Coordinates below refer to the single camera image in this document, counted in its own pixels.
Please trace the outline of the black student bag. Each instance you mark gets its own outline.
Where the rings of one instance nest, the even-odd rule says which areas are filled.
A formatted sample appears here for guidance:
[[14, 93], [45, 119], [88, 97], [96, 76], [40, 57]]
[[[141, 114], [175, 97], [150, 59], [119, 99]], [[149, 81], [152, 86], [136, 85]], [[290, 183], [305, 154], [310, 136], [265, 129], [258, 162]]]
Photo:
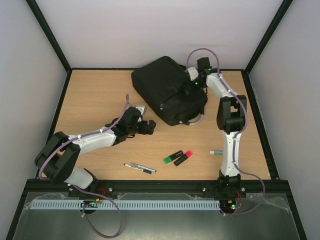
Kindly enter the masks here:
[[168, 56], [137, 68], [131, 73], [132, 86], [155, 114], [169, 126], [194, 126], [204, 119], [207, 94], [197, 87], [188, 96], [181, 86], [190, 77], [182, 66]]

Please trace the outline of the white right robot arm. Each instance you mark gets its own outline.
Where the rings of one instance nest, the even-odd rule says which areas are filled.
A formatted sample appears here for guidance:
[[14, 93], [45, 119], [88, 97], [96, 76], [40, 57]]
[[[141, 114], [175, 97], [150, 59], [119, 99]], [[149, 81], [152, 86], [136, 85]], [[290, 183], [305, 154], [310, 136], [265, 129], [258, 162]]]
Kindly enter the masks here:
[[216, 123], [223, 136], [223, 159], [217, 179], [217, 190], [229, 196], [241, 187], [239, 148], [242, 132], [247, 127], [247, 98], [237, 94], [220, 70], [214, 70], [208, 57], [197, 60], [197, 68], [187, 68], [190, 82], [198, 88], [211, 89], [217, 98]]

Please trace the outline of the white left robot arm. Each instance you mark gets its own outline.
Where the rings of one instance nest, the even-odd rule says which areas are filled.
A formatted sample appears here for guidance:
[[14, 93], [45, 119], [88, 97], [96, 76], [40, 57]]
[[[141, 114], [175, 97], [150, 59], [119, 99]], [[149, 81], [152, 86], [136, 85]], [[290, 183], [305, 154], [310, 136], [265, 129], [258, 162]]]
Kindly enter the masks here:
[[98, 130], [78, 135], [56, 132], [34, 160], [39, 178], [87, 189], [95, 181], [88, 170], [76, 167], [78, 158], [100, 148], [113, 147], [136, 134], [152, 135], [154, 120], [144, 120], [145, 106], [129, 107], [122, 115]]

